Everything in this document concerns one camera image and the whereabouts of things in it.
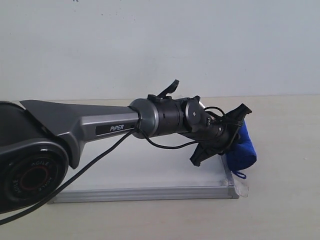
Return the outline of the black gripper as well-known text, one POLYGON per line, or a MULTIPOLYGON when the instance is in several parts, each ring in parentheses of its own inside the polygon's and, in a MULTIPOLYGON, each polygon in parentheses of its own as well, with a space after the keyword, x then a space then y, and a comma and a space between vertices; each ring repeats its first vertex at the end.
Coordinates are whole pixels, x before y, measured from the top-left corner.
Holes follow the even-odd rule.
POLYGON ((241 103, 228 113, 219 116, 215 113, 203 113, 190 132, 182 135, 197 142, 197 146, 189 158, 191 163, 199 167, 201 162, 226 152, 237 138, 240 125, 252 110, 241 103))

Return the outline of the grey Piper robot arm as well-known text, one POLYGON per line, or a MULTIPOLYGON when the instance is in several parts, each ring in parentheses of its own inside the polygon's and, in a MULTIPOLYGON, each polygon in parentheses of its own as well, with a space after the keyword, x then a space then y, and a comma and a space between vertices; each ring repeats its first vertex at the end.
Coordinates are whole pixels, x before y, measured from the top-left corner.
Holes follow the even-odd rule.
POLYGON ((23 100, 0 104, 0 211, 41 206, 59 192, 68 168, 78 167, 85 144, 109 137, 179 134, 196 144, 190 161, 200 163, 231 151, 240 139, 245 104, 224 112, 200 97, 163 94, 128 106, 23 100))

